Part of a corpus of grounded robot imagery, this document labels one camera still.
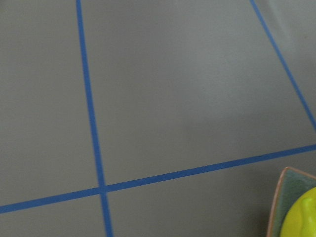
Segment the grey square plate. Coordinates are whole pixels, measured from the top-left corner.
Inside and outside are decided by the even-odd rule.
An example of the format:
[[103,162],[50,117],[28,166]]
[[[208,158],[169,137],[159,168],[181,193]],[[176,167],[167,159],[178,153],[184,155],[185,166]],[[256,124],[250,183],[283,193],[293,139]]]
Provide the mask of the grey square plate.
[[314,175],[293,167],[283,169],[274,193],[266,236],[278,237],[280,235],[282,223],[292,205],[315,186]]

